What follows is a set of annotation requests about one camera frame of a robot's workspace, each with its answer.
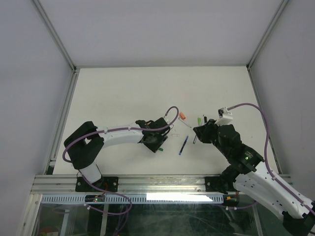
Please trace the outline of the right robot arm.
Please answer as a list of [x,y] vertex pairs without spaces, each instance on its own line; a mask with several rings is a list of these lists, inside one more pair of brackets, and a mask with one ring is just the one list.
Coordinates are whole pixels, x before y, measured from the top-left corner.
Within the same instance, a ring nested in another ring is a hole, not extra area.
[[250,196],[278,217],[293,236],[307,236],[315,225],[315,203],[266,167],[266,160],[241,141],[232,124],[218,126],[213,119],[194,127],[200,142],[212,144],[229,166],[210,181],[212,189],[227,194],[235,189]]

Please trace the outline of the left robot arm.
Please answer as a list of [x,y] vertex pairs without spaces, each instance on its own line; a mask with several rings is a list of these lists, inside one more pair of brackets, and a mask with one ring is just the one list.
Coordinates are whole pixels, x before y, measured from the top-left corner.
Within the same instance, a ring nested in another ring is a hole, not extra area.
[[155,121],[137,120],[117,127],[99,127],[92,121],[83,123],[65,141],[65,153],[69,162],[86,179],[86,185],[97,191],[103,186],[101,172],[95,162],[103,148],[120,144],[143,144],[150,151],[157,152],[167,140],[170,125],[164,118]]

